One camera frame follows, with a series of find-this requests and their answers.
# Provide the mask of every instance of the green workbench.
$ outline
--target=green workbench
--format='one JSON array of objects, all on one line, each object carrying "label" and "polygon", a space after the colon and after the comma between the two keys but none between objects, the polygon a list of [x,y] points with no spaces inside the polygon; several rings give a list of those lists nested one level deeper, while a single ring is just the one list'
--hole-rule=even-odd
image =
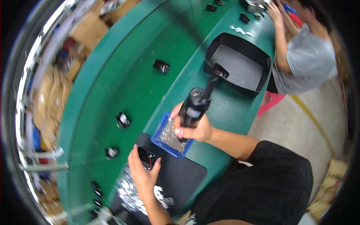
[{"label": "green workbench", "polygon": [[[116,178],[121,174],[138,135],[152,135],[165,111],[171,111],[194,87],[205,87],[208,75],[202,72],[204,52],[191,35],[170,19],[164,10],[175,4],[210,42],[228,32],[255,44],[272,59],[274,28],[270,18],[257,20],[251,13],[248,24],[238,17],[245,10],[237,0],[228,0],[215,13],[204,11],[211,0],[163,1],[162,5],[143,0],[111,27],[87,58],[75,80],[59,131],[58,145],[68,172],[58,172],[58,186],[69,224],[85,224],[95,194],[90,181],[97,181],[111,206]],[[253,36],[229,29],[241,27]],[[167,74],[152,68],[155,59],[171,64]],[[266,85],[253,100],[224,82],[213,92],[207,112],[217,128],[247,134],[256,116]],[[124,112],[131,120],[128,129],[117,127],[116,115]],[[118,146],[120,156],[107,160],[104,149]],[[194,142],[186,157],[207,169],[207,176],[188,200],[192,204],[210,181],[226,169],[230,156],[206,143]]]}]

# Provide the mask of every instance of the black screwdriver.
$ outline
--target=black screwdriver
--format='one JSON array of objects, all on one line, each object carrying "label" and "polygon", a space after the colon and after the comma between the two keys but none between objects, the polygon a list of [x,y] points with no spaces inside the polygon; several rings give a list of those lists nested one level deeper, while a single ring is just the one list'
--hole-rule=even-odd
[{"label": "black screwdriver", "polygon": [[[211,93],[218,78],[217,75],[212,75],[207,82],[205,90],[193,88],[190,91],[178,114],[181,117],[182,127],[195,128],[198,126],[199,121],[209,109]],[[185,142],[187,139],[179,138],[179,141]]]}]

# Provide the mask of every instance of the hand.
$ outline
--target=hand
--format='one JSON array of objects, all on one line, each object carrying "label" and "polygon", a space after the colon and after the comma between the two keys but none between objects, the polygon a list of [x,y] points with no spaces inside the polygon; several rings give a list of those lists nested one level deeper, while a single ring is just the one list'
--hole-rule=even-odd
[{"label": "hand", "polygon": [[277,7],[278,7],[279,11],[282,14],[286,14],[285,9],[284,9],[284,5],[283,5],[283,1],[280,2],[280,0],[276,0],[276,3],[277,3]]},{"label": "hand", "polygon": [[267,14],[270,16],[271,20],[275,24],[283,24],[283,16],[281,15],[281,12],[279,8],[275,5],[275,3],[271,2],[267,5]]},{"label": "hand", "polygon": [[139,198],[145,203],[154,198],[154,186],[161,168],[161,158],[158,158],[151,170],[144,168],[139,158],[138,146],[134,148],[127,158],[131,176],[138,190]]},{"label": "hand", "polygon": [[174,129],[179,138],[195,139],[197,141],[208,141],[211,137],[213,126],[210,124],[206,114],[201,118],[196,128],[181,127],[181,118],[178,116],[181,105],[174,107],[170,117],[174,119]]}]

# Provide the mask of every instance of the blue plastic tray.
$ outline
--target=blue plastic tray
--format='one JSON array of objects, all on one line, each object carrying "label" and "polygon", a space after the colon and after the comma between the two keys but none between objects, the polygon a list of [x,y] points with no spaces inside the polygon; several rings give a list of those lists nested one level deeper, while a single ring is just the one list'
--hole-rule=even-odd
[{"label": "blue plastic tray", "polygon": [[169,120],[169,117],[170,117],[170,113],[165,112],[164,115],[162,116],[161,121],[160,121],[159,125],[157,126],[153,136],[151,136],[151,142],[154,143],[155,145],[157,145],[158,147],[162,148],[163,150],[167,151],[171,155],[175,156],[176,158],[184,158],[186,153],[188,152],[190,145],[194,142],[194,139],[189,139],[189,142],[185,146],[185,150],[183,153],[176,151],[175,149],[168,146],[164,142],[161,142],[159,139],[159,136],[160,136],[162,130],[164,129],[164,127],[166,126],[166,124]]}]

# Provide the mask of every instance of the black shirt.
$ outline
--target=black shirt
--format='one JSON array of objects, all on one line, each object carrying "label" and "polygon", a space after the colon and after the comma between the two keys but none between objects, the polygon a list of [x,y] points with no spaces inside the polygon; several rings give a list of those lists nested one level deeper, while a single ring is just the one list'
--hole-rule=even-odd
[{"label": "black shirt", "polygon": [[310,162],[269,141],[259,142],[247,161],[253,166],[224,173],[196,197],[188,224],[298,224],[312,190]]}]

